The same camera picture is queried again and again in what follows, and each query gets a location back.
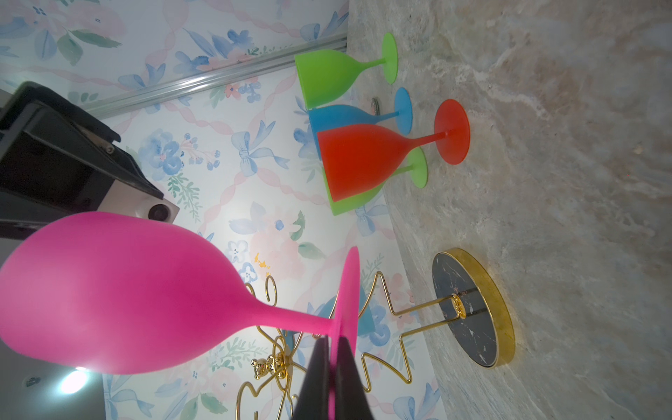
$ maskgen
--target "frosted plastic wine glass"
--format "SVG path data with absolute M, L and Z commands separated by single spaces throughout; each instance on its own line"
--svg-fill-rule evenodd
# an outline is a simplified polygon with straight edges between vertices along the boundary
M 354 347 L 357 248 L 339 296 L 348 298 L 338 299 L 333 320 L 273 307 L 247 291 L 219 249 L 184 228 L 79 213 L 32 234 L 0 269 L 0 338 L 28 357 L 107 374 L 170 368 L 254 325 L 345 336 Z
M 385 79 L 390 84 L 396 80 L 398 68 L 396 41 L 389 32 L 382 39 L 382 58 L 375 61 L 359 62 L 344 52 L 319 50 L 299 54 L 294 62 L 308 110 L 341 97 L 360 73 L 370 67 L 383 65 Z
M 469 151 L 469 119 L 459 102 L 441 104 L 434 134 L 406 138 L 371 124 L 356 124 L 318 133 L 322 162 L 334 202 L 378 187 L 416 147 L 435 142 L 443 160 L 461 163 Z
M 427 185 L 427 159 L 425 158 L 425 153 L 421 148 L 417 147 L 406 156 L 408 165 L 401 167 L 392 173 L 392 176 L 399 175 L 404 172 L 411 172 L 411 180 L 418 188 L 424 188 Z M 385 183 L 381 183 L 379 186 L 375 187 L 372 190 L 357 194 L 356 196 L 344 198 L 343 200 L 334 202 L 331 199 L 331 192 L 329 191 L 329 183 L 327 182 L 327 176 L 325 172 L 322 171 L 323 177 L 325 179 L 325 186 L 327 187 L 327 197 L 329 198 L 329 205 L 331 207 L 331 212 L 334 216 L 339 214 L 355 210 L 356 208 L 362 207 L 364 204 L 373 200 L 378 192 L 382 189 Z
M 308 118 L 310 119 L 310 127 L 312 128 L 312 137 L 317 147 L 317 156 L 322 159 L 320 142 L 317 140 L 318 132 L 350 126 L 352 124 L 377 124 L 381 121 L 394 118 L 399 132 L 406 136 L 411 132 L 411 127 L 413 127 L 413 105 L 411 104 L 409 91 L 400 87 L 394 95 L 394 112 L 389 114 L 371 115 L 355 106 L 331 105 L 309 110 Z

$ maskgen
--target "green wine glass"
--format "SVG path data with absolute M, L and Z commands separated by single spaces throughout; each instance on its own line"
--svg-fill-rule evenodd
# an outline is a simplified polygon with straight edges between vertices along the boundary
M 385 79 L 390 84 L 396 80 L 398 69 L 396 41 L 389 32 L 382 38 L 379 60 L 359 62 L 344 52 L 319 50 L 299 54 L 294 61 L 307 110 L 341 97 L 360 73 L 370 67 L 383 65 Z
M 424 188 L 427 185 L 427 159 L 425 158 L 425 153 L 422 149 L 415 148 L 406 156 L 408 165 L 401 167 L 394 171 L 392 176 L 399 175 L 404 172 L 411 172 L 411 179 L 413 183 L 418 188 Z M 327 176 L 325 172 L 322 171 L 322 175 L 325 180 L 325 186 L 327 187 L 327 197 L 329 199 L 329 205 L 331 207 L 331 212 L 334 216 L 338 216 L 342 213 L 347 213 L 356 208 L 362 207 L 364 204 L 373 200 L 378 192 L 382 189 L 385 183 L 381 183 L 379 186 L 375 187 L 372 190 L 357 194 L 356 196 L 344 198 L 337 202 L 334 202 L 331 199 L 331 192 L 329 191 L 329 183 L 327 183 Z

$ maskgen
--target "wine glass stem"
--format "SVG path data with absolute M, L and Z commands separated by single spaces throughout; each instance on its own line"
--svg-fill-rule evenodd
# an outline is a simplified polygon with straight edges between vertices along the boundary
M 396 117 L 397 115 L 399 115 L 399 111 L 391 112 L 391 113 L 389 113 L 389 114 L 379 115 L 379 116 L 378 116 L 378 121 L 377 121 L 377 122 L 381 122 L 381 121 L 389 120 L 390 118 L 394 118 L 394 117 Z
M 448 137 L 447 131 L 438 132 L 436 134 L 432 134 L 431 136 L 416 138 L 414 139 L 415 141 L 413 142 L 413 149 L 415 149 L 416 147 L 424 146 L 425 144 L 433 143 L 446 137 Z
M 400 173 L 404 173 L 404 172 L 408 172 L 408 171 L 412 171 L 412 170 L 413 170 L 413 166 L 412 166 L 412 165 L 404 166 L 403 168 L 399 168 L 399 169 L 397 169 L 396 171 L 394 171 L 394 172 L 392 173 L 392 176 L 399 175 Z
M 380 58 L 380 59 L 375 60 L 375 61 L 364 62 L 362 64 L 364 65 L 365 69 L 370 69 L 371 67 L 380 66 L 381 64 L 385 64 L 385 58 Z
M 331 319 L 277 307 L 271 307 L 265 312 L 263 320 L 259 322 L 265 327 L 304 331 L 310 334 L 332 334 L 333 321 Z

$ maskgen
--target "camera lens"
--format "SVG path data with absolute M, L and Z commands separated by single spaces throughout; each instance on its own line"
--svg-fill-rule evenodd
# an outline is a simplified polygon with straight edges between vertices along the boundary
M 152 208 L 149 209 L 149 213 L 147 214 L 147 218 L 149 220 L 158 220 L 159 222 L 165 222 L 169 217 L 170 210 L 165 204 L 157 204 L 156 206 L 152 206 Z

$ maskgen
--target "gold rim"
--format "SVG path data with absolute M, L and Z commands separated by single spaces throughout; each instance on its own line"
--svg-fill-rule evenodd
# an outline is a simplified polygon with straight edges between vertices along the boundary
M 513 359 L 513 354 L 515 353 L 513 324 L 511 323 L 509 310 L 507 309 L 497 286 L 493 282 L 493 279 L 488 272 L 485 271 L 485 268 L 463 249 L 453 248 L 448 251 L 439 252 L 439 254 L 446 254 L 453 257 L 460 263 L 462 268 L 464 268 L 464 271 L 471 276 L 485 301 L 485 306 L 488 308 L 490 319 L 495 327 L 495 339 L 497 340 L 495 363 L 493 363 L 492 366 L 479 366 L 485 367 L 486 369 L 492 369 L 509 363 Z

